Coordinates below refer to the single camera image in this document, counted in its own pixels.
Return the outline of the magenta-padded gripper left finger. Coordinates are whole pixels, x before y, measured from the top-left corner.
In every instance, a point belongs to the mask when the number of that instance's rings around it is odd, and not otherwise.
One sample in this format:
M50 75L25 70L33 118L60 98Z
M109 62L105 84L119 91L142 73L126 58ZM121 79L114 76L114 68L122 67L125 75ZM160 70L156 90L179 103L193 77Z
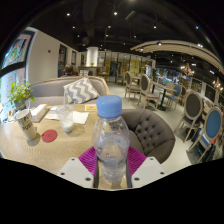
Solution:
M84 188L97 188L99 168L95 149L91 147L79 157L71 157L58 176Z

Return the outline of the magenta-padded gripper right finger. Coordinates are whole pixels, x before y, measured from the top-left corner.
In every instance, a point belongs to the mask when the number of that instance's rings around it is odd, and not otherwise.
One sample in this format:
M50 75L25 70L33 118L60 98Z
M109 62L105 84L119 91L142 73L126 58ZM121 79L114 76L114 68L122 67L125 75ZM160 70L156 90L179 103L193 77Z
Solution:
M130 147L127 155L126 180L128 188L140 188L166 175L155 157L146 157Z

